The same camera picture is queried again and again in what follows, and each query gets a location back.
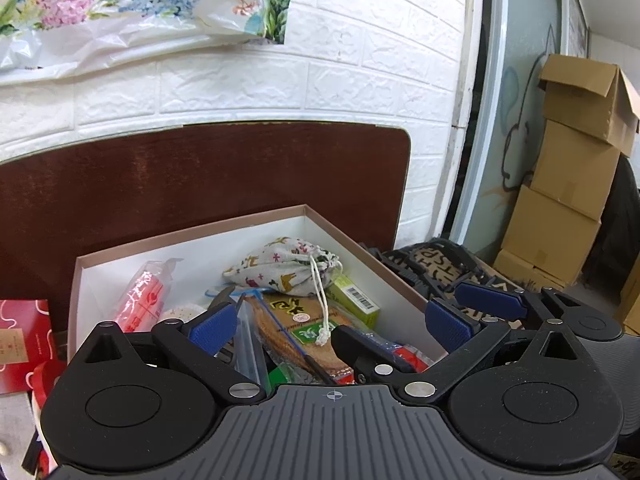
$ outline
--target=open storage box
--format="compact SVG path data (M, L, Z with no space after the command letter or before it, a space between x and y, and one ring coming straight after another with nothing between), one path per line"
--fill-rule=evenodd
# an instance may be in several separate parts
M176 231L80 256L72 287L68 325L71 359L94 326L113 317L131 277L149 260L182 258L165 308L194 303L222 272L251 250L282 236L297 237L337 254L344 272L381 309L376 331L409 344L436 361L444 350L427 332L426 300L356 242L306 205L277 209Z

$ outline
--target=barcode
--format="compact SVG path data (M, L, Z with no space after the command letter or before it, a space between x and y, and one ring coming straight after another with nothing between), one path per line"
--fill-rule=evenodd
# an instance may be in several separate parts
M344 290L347 294L356 299L366 310L375 309L375 305L371 303L357 288L350 286Z

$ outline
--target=green label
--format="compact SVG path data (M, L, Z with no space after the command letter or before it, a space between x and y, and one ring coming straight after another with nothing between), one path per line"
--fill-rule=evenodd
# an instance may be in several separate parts
M337 325L329 320L329 332L333 330ZM313 323L311 325L301 326L295 330L292 330L291 333L302 343L315 343L318 335L320 333L320 329L322 328L322 321L317 323Z

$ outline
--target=wooden board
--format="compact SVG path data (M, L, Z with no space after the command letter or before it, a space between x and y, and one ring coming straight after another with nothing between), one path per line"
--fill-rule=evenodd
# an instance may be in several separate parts
M0 165L0 298L50 301L66 329L77 256L309 204L393 246L410 142L372 124L235 123L96 140Z

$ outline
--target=gray ribbed plate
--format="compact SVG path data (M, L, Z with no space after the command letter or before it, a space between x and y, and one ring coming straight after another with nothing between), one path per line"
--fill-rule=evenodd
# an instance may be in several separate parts
M625 412L620 434L640 429L640 337L623 334L614 341L578 339L620 397Z
M167 438L171 429L167 428ZM52 480L108 480L63 466ZM229 410L196 451L122 480L524 480L472 454L433 408L397 402L382 385L281 386L258 406ZM599 465L567 480L614 480Z

